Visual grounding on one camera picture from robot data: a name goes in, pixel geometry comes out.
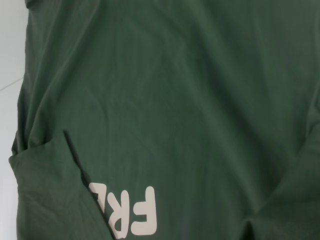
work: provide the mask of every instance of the white wall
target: white wall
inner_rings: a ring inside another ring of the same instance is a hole
[[[17,131],[27,21],[24,0],[0,0],[0,240],[17,239],[17,182],[8,158]]]

